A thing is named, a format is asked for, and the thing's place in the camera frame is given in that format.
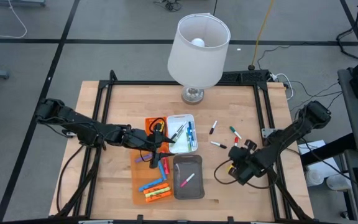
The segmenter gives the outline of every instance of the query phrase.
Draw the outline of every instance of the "white cable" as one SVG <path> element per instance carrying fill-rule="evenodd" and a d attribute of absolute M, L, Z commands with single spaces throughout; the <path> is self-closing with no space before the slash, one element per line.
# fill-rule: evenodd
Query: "white cable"
<path fill-rule="evenodd" d="M 25 27 L 24 23 L 20 20 L 19 16 L 17 16 L 15 10 L 13 10 L 13 6 L 11 4 L 11 0 L 7 0 L 9 2 L 9 5 L 11 7 L 11 10 L 13 12 L 13 14 L 16 16 L 17 20 L 22 24 L 25 32 L 23 35 L 21 35 L 20 37 L 15 37 L 15 36 L 10 36 L 10 35 L 0 35 L 0 37 L 8 37 L 8 38 L 15 38 L 15 39 L 20 39 L 20 38 L 23 38 L 26 34 L 27 34 L 27 28 Z"/>
<path fill-rule="evenodd" d="M 289 98 L 287 98 L 287 100 L 290 100 L 291 98 L 293 98 L 293 89 L 292 89 L 291 82 L 290 82 L 290 80 L 288 79 L 288 77 L 285 74 L 279 73 L 279 74 L 276 75 L 276 77 L 279 76 L 279 75 L 282 75 L 282 76 L 285 77 L 285 79 L 287 79 L 288 85 L 290 86 L 290 89 L 291 89 L 291 96 Z"/>

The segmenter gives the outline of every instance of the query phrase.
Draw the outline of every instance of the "wooden table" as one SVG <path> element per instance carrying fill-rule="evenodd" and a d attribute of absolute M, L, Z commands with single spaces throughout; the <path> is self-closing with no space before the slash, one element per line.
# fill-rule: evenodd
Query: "wooden table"
<path fill-rule="evenodd" d="M 83 82 L 76 106 L 77 112 L 92 116 L 97 87 L 98 82 Z M 198 105 L 184 104 L 180 96 L 181 89 L 182 86 L 114 85 L 107 123 L 131 124 L 133 128 L 144 129 L 146 117 L 192 114 L 195 117 L 199 144 L 196 153 L 203 158 L 204 198 L 134 205 L 131 198 L 130 149 L 108 146 L 101 156 L 91 218 L 134 220 L 138 214 L 143 214 L 145 220 L 227 221 L 227 216 L 233 216 L 235 221 L 274 221 L 269 190 L 258 190 L 237 183 L 221 185 L 213 177 L 215 168 L 227 159 L 229 149 L 221 149 L 209 142 L 217 141 L 232 146 L 235 136 L 229 126 L 234 126 L 242 135 L 241 144 L 245 139 L 251 139 L 258 146 L 262 145 L 252 87 L 214 86 L 205 90 L 204 100 Z M 268 83 L 268 92 L 276 128 L 287 127 L 291 124 L 291 116 L 283 85 Z M 268 126 L 262 92 L 260 96 L 265 125 Z M 209 135 L 215 120 L 218 120 L 218 125 L 214 134 Z M 76 138 L 68 140 L 62 165 L 78 146 Z M 77 188 L 84 151 L 70 162 L 64 173 L 61 206 Z M 299 156 L 284 151 L 282 163 L 287 189 L 306 214 L 312 217 Z M 227 174 L 228 165 L 223 166 L 217 173 L 218 178 L 225 182 L 232 180 Z M 254 177 L 250 182 L 258 186 L 268 184 L 266 177 Z M 84 214 L 87 192 L 85 190 L 83 194 L 80 214 Z M 50 214 L 57 212 L 55 200 L 56 193 Z M 278 201 L 279 207 L 283 208 L 282 198 L 278 197 Z M 283 209 L 280 209 L 280 213 L 281 217 L 285 217 Z"/>

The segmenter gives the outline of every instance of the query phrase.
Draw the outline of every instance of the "white tray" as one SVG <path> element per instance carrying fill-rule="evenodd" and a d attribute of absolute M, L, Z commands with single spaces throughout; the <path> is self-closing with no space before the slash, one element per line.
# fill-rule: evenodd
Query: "white tray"
<path fill-rule="evenodd" d="M 180 137 L 177 139 L 176 143 L 169 145 L 169 151 L 171 153 L 181 154 L 181 153 L 195 152 L 197 150 L 198 143 L 197 143 L 196 123 L 194 122 L 194 117 L 191 114 L 173 115 L 173 116 L 169 116 L 167 118 L 169 137 L 173 136 L 173 134 L 175 134 L 176 131 L 178 131 L 180 126 L 185 121 L 191 121 L 193 124 L 193 126 L 191 128 L 193 129 L 193 137 L 194 137 L 195 145 L 192 146 L 191 151 L 189 151 L 189 148 L 187 145 L 187 139 L 186 139 L 186 132 L 187 132 L 188 124 L 186 124 L 186 126 L 184 127 L 185 130 L 180 135 Z"/>

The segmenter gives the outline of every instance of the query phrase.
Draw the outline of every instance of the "yellow cable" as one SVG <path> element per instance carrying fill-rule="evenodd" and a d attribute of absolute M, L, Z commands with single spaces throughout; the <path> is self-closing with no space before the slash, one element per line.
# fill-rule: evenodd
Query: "yellow cable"
<path fill-rule="evenodd" d="M 274 3 L 274 0 L 271 0 L 271 1 L 270 1 L 270 5 L 268 6 L 268 10 L 267 10 L 265 19 L 264 19 L 264 23 L 262 24 L 262 27 L 261 27 L 260 30 L 259 30 L 258 38 L 256 39 L 256 44 L 255 44 L 254 57 L 252 58 L 252 63 L 251 63 L 251 65 L 254 65 L 255 58 L 256 58 L 256 55 L 257 55 L 257 52 L 258 52 L 259 39 L 260 39 L 260 36 L 262 35 L 262 31 L 264 30 L 264 27 L 265 27 L 267 18 L 269 17 L 270 11 L 272 10 L 273 3 Z"/>

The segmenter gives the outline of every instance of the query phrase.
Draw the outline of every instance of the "white lampshade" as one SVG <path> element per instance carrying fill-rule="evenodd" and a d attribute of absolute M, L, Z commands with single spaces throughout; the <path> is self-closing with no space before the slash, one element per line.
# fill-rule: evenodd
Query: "white lampshade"
<path fill-rule="evenodd" d="M 178 23 L 168 71 L 189 88 L 214 86 L 222 77 L 230 30 L 211 14 L 192 14 Z"/>

